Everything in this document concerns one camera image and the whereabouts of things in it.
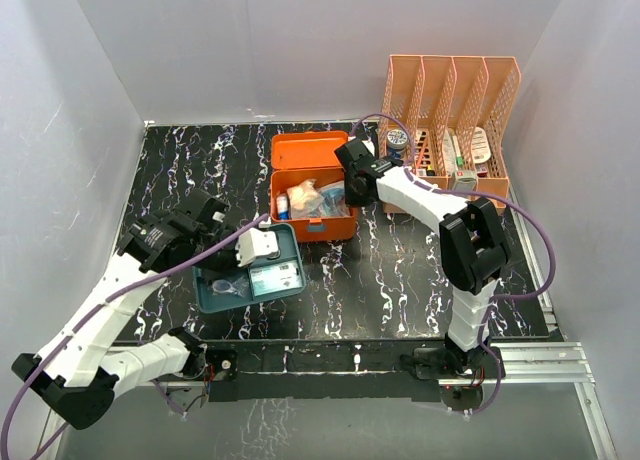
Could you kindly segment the light blue long packet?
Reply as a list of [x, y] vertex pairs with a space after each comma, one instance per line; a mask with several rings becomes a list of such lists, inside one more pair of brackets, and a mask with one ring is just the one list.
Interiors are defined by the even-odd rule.
[[344, 181], [336, 181], [322, 186], [319, 189], [319, 193], [322, 195], [324, 202], [330, 207], [338, 207], [346, 204]]

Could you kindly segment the clear bag blue items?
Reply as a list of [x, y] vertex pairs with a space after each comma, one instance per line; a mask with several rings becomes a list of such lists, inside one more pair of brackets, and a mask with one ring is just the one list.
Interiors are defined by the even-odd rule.
[[317, 209], [319, 218], [345, 218], [350, 217], [350, 209], [342, 199], [325, 199]]

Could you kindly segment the teal divided tray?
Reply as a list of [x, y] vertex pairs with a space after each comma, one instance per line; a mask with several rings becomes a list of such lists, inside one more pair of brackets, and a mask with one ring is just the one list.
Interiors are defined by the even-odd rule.
[[193, 267], [196, 303], [205, 314], [246, 307], [299, 295], [306, 288], [297, 239], [287, 223], [271, 225], [279, 255], [257, 259], [248, 267], [223, 273]]

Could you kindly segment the white blue sachet packet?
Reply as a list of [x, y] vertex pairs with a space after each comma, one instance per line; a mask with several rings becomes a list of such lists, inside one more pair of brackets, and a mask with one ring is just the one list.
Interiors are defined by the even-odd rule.
[[249, 278], [255, 297], [281, 293], [303, 286], [303, 278], [296, 261], [251, 269]]

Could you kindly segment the beige bandage bag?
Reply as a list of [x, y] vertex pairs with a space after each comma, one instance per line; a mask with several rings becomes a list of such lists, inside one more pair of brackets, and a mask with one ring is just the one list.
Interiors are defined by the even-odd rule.
[[324, 201], [315, 188], [315, 179], [306, 179], [287, 189], [290, 217], [292, 219], [312, 218]]

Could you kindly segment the white blue small bottle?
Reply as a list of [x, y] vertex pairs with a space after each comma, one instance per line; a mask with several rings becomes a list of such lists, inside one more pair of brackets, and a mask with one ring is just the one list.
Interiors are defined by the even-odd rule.
[[280, 194], [276, 198], [276, 211], [279, 220], [290, 219], [289, 199], [286, 194]]

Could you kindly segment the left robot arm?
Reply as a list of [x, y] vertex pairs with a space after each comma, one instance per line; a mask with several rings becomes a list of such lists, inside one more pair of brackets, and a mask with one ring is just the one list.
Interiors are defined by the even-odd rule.
[[110, 348], [144, 301], [166, 279], [194, 265], [237, 266], [236, 243], [252, 228], [225, 222], [227, 204], [196, 189], [169, 210], [141, 216], [118, 242], [103, 276], [60, 333], [35, 354], [12, 365], [55, 413], [77, 430], [95, 424], [115, 399], [164, 375], [200, 376], [203, 343], [183, 327], [142, 346], [113, 354]]

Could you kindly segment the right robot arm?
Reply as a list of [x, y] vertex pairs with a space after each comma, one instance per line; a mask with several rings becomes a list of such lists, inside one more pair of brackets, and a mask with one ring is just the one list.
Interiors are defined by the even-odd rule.
[[441, 268], [452, 286], [452, 317], [444, 346], [430, 354], [426, 367], [437, 374], [471, 375], [490, 353], [489, 310], [511, 256], [494, 204], [445, 193], [400, 160], [375, 157], [362, 140], [338, 147], [335, 156], [349, 207], [391, 204], [438, 235]]

